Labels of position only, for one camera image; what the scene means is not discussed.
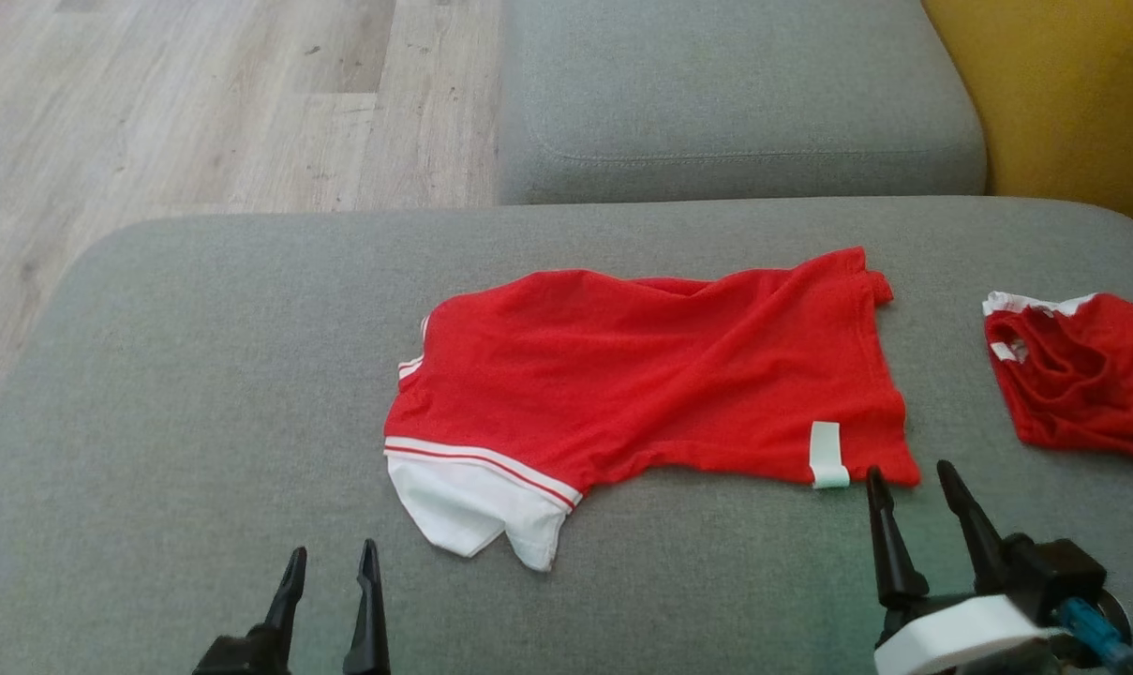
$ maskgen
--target white trim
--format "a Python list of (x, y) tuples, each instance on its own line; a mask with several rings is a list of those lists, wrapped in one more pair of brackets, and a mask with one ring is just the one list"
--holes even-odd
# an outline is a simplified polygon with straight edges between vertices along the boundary
[(425, 362), (424, 350), (425, 350), (425, 338), (427, 335), (428, 335), (428, 316), (425, 316), (425, 318), (420, 319), (420, 354), (417, 358), (407, 360), (407, 362), (399, 364), (399, 379), (403, 379), (403, 377), (408, 377), (409, 375), (412, 375), (412, 373), (420, 370), (420, 365)]
[(424, 356), (420, 356), (419, 358), (410, 360), (410, 362), (399, 364), (399, 379), (403, 379), (403, 377), (408, 377), (412, 373), (420, 370), (420, 365), (424, 362), (425, 358)]
[(841, 464), (841, 424), (836, 421), (813, 421), (807, 447), (811, 467), (811, 486), (847, 487), (849, 470)]
[(496, 453), (494, 450), (479, 448), (475, 445), (434, 444), (433, 441), (421, 441), (407, 436), (386, 436), (382, 444), (385, 445), (383, 453), (387, 455), (415, 455), (428, 461), (450, 461), (459, 462), (459, 464), (487, 467), (487, 469), (513, 480), (519, 486), (531, 487), (545, 496), (553, 497), (565, 509), (573, 509), (582, 501), (582, 493), (576, 490), (574, 487), (540, 473), (530, 465), (520, 464), (519, 461)]
[(1021, 313), (1028, 308), (1038, 308), (1043, 313), (1059, 313), (1063, 316), (1075, 316), (1079, 308), (1091, 302), (1097, 293), (1063, 300), (1063, 302), (1046, 302), (1028, 296), (1016, 296), (1015, 293), (1004, 293), (1003, 291), (991, 291), (982, 302), (982, 316), (990, 316), (994, 313)]
[(506, 532), (523, 564), (550, 572), (557, 531), (570, 514), (560, 499), (489, 467), (429, 459), (399, 452), (387, 458), (395, 494), (429, 542), (471, 557)]

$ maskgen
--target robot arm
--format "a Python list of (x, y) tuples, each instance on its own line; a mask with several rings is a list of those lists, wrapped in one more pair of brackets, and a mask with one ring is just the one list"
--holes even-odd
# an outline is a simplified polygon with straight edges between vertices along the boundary
[[(283, 580), (270, 604), (266, 618), (249, 629), (244, 638), (221, 635), (203, 655), (193, 675), (290, 675), (287, 661), (291, 652), (291, 629), (296, 604), (304, 597), (308, 552), (291, 553)], [(344, 675), (390, 675), (387, 625), (382, 614), (382, 578), (378, 552), (373, 539), (361, 546), (357, 584), (361, 599), (349, 653), (344, 655)]]
[(929, 596), (895, 521), (877, 467), (867, 479), (878, 601), (886, 607), (875, 650), (879, 675), (1041, 675), (1064, 667), (1133, 673), (1132, 632), (1104, 589), (1107, 571), (1071, 539), (999, 539), (953, 464), (942, 490), (973, 565), (973, 593)]

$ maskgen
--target gray fabric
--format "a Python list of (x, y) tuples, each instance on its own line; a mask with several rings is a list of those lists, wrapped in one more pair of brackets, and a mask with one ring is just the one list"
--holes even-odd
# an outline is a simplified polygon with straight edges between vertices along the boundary
[(978, 195), (914, 0), (506, 0), (502, 204)]
[[(1133, 616), (1133, 462), (1022, 447), (991, 290), (1133, 301), (1133, 223), (1002, 198), (534, 206), (136, 225), (65, 280), (0, 401), (0, 674), (189, 673), (310, 553), (292, 669), (337, 673), (360, 539), (397, 673), (868, 673), (881, 625), (861, 487), (650, 471), (583, 499), (552, 573), (429, 547), (382, 458), (395, 362), (442, 299), (534, 270), (716, 277), (864, 245), (926, 484), (900, 490), (938, 591), (972, 575), (935, 461), (1004, 532), (1072, 537)], [(770, 422), (763, 411), (763, 424)]]

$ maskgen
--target blue connector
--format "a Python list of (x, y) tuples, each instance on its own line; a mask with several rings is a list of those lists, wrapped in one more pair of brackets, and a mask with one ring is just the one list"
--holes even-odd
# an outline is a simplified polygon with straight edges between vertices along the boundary
[(1088, 601), (1071, 598), (1058, 607), (1058, 621), (1071, 631), (1075, 640), (1093, 650), (1098, 659), (1114, 675), (1133, 673), (1133, 649), (1124, 644), (1119, 631)]

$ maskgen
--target red garment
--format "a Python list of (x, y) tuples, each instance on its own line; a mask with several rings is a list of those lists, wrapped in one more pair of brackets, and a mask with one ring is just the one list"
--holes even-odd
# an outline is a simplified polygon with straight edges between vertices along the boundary
[[(591, 487), (651, 465), (813, 482), (816, 437), (836, 444), (840, 424), (833, 475), (862, 480), (879, 465), (913, 486), (903, 399), (875, 328), (876, 305), (891, 300), (861, 248), (721, 281), (568, 270), (458, 296), (427, 319), (424, 357), (400, 364), (386, 453), (479, 467), (569, 513)], [(475, 509), (460, 504), (479, 492), (470, 478), (442, 490), (443, 480), (395, 484), (409, 512), (415, 493), (438, 490)], [(437, 509), (445, 522), (429, 527), (455, 537), (458, 516)], [(476, 539), (494, 538), (495, 526)], [(477, 544), (446, 547), (472, 555)]]
[(983, 302), (990, 361), (1016, 436), (1060, 450), (1133, 455), (1133, 304), (1098, 293)]

